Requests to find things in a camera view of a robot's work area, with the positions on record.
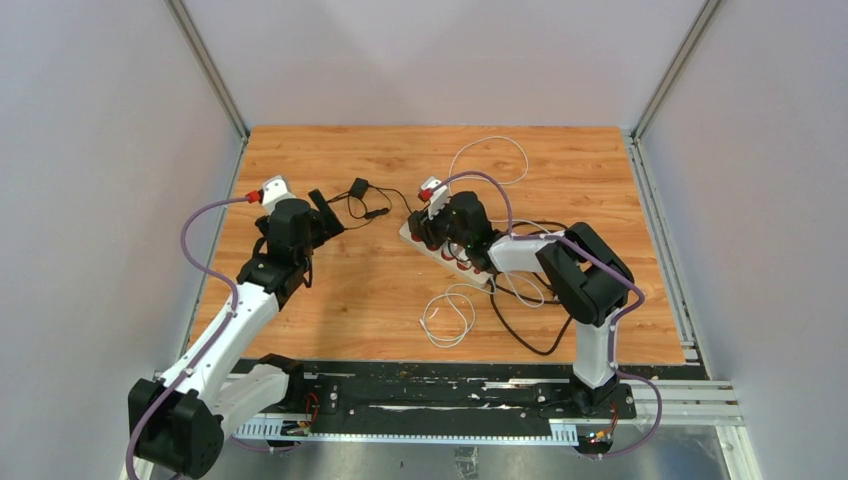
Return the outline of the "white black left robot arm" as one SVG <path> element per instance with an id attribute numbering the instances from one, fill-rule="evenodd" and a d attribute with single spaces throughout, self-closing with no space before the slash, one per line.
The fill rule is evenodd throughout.
<path id="1" fill-rule="evenodd" d="M 280 177 L 238 200 L 265 210 L 257 221 L 260 238 L 235 279 L 186 257 L 224 282 L 230 295 L 186 353 L 156 379 L 140 379 L 130 389 L 124 459 L 129 479 L 138 476 L 137 460 L 168 469 L 175 478 L 199 479 L 225 441 L 261 410 L 274 405 L 293 413 L 305 403 L 303 367 L 296 360 L 270 354 L 246 376 L 233 383 L 227 378 L 297 289 L 312 286 L 315 249 L 345 228 L 320 190 L 301 199 Z"/>

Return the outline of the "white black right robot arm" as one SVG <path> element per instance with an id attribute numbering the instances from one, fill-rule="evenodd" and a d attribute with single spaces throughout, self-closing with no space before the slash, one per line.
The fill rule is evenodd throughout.
<path id="1" fill-rule="evenodd" d="M 543 274 L 576 324 L 577 350 L 570 376 L 571 403 L 584 417 L 596 417 L 611 403 L 620 373 L 617 325 L 639 307 L 644 293 L 624 261 L 587 223 L 555 232 L 518 235 L 509 221 L 498 230 L 478 196 L 459 192 L 412 212 L 400 233 L 422 252 L 477 283 L 497 275 Z"/>

